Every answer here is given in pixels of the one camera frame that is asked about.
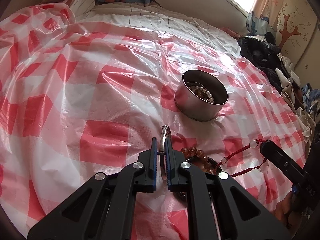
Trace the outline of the right hand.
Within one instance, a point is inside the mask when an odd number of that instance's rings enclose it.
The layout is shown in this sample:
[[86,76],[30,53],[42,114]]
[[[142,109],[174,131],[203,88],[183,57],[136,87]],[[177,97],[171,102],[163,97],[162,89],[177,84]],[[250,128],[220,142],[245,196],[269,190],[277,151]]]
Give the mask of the right hand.
[[301,225],[302,214],[292,211],[292,198],[293,193],[289,192],[271,213],[289,230],[290,235],[294,236]]

